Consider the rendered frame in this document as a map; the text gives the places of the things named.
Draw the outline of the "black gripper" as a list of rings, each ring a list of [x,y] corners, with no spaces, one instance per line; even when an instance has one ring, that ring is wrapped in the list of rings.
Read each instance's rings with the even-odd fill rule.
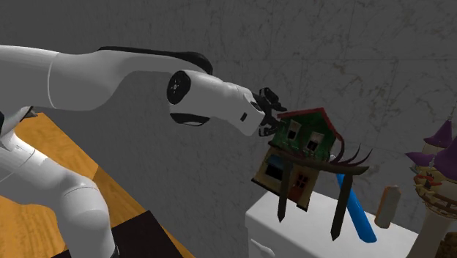
[[[280,121],[273,117],[272,110],[285,112],[287,108],[282,106],[279,97],[269,87],[260,89],[258,94],[253,93],[253,97],[260,109],[265,113],[259,125],[259,136],[266,137],[274,135],[280,126]]]

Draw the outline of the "toy house with red roof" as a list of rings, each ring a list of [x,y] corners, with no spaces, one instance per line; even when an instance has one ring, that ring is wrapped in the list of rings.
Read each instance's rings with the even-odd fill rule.
[[[288,111],[277,115],[278,129],[268,142],[264,156],[252,181],[279,196],[277,217],[285,218],[286,203],[291,201],[304,211],[319,172],[342,176],[342,184],[330,234],[336,240],[341,233],[349,203],[353,178],[368,170],[355,157],[343,160],[345,142],[323,108]]]

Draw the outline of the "white toilet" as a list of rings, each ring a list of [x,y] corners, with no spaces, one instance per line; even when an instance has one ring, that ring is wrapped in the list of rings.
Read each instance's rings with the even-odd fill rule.
[[[348,214],[339,238],[332,240],[335,199],[314,192],[306,212],[289,200],[282,221],[277,218],[278,200],[267,192],[246,212],[248,258],[406,258],[417,238],[415,232],[396,224],[379,228],[368,213],[375,243],[359,239]]]

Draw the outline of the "blue stick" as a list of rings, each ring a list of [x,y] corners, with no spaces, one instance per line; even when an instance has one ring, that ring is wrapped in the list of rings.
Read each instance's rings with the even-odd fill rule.
[[[349,185],[349,181],[344,179],[343,174],[337,174],[336,177],[340,186],[340,193],[330,230],[332,240],[336,240],[340,236],[344,214],[348,210],[359,239],[365,243],[375,243],[377,241],[376,235],[358,198]]]

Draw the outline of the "dark robot stand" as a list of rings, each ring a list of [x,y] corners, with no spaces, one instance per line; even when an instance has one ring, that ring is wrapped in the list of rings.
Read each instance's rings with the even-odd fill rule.
[[[67,250],[51,258],[184,258],[148,210],[115,227],[106,211],[92,210],[64,229]]]

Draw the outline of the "castle tower with purple roofs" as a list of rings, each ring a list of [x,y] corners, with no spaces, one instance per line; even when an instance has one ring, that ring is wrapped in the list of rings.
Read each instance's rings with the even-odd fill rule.
[[[435,258],[439,245],[457,221],[457,136],[451,111],[441,128],[424,139],[422,152],[408,152],[417,195],[426,207],[420,233],[406,258]]]

